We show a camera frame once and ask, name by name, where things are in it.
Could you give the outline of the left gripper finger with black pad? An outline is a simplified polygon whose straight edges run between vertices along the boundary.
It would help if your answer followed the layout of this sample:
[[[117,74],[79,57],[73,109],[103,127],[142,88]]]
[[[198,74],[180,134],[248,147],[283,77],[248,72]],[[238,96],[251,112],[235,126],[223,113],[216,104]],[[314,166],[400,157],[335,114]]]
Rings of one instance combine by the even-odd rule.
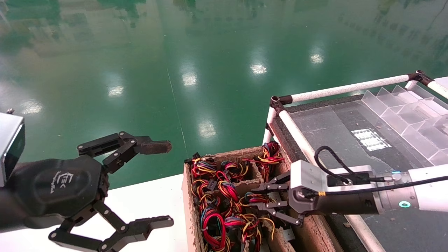
[[[101,241],[71,233],[76,225],[95,214],[99,214],[114,228],[115,232],[109,238]],[[125,223],[103,201],[96,201],[73,217],[66,218],[48,238],[61,247],[82,252],[119,252],[130,243],[146,241],[152,230],[173,225],[174,220],[170,216],[136,219]]]

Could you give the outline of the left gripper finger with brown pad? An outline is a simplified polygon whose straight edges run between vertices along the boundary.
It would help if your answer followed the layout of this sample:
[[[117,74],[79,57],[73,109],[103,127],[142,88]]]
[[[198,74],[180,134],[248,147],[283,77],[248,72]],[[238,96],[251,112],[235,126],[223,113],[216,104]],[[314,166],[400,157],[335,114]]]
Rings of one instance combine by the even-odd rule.
[[[125,131],[85,142],[77,147],[80,156],[88,155],[94,158],[110,153],[103,159],[103,168],[110,174],[118,171],[137,154],[163,154],[169,153],[171,149],[172,145],[168,140],[153,141],[149,136],[133,136]]]

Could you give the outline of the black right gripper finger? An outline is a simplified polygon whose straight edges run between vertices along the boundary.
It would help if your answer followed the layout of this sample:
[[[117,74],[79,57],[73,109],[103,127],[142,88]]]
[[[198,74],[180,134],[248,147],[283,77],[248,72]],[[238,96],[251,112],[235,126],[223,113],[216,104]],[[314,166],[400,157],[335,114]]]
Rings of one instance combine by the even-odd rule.
[[[256,202],[251,203],[251,207],[255,207],[259,212],[270,214],[273,217],[276,217],[284,222],[287,222],[291,225],[303,226],[304,224],[304,216],[298,214],[297,217],[290,216],[286,213],[287,210],[292,210],[288,201],[280,201],[280,202]]]
[[[257,188],[251,190],[254,194],[267,195],[268,193],[288,192],[290,189],[290,172],[275,176],[268,182],[262,182]]]

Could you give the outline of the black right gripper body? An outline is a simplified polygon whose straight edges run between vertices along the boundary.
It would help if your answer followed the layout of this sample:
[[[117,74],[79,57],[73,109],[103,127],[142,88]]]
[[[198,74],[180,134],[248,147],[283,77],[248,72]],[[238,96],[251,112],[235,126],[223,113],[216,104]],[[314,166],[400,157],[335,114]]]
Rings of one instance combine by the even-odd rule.
[[[372,193],[319,196],[307,189],[292,190],[292,209],[304,216],[380,213]]]

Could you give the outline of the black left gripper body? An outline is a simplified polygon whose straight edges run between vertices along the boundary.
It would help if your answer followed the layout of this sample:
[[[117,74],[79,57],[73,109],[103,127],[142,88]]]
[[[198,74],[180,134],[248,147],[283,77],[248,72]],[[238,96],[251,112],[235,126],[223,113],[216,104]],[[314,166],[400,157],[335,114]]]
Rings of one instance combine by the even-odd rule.
[[[109,189],[102,164],[90,156],[18,164],[9,178],[9,229],[46,229],[76,219]]]

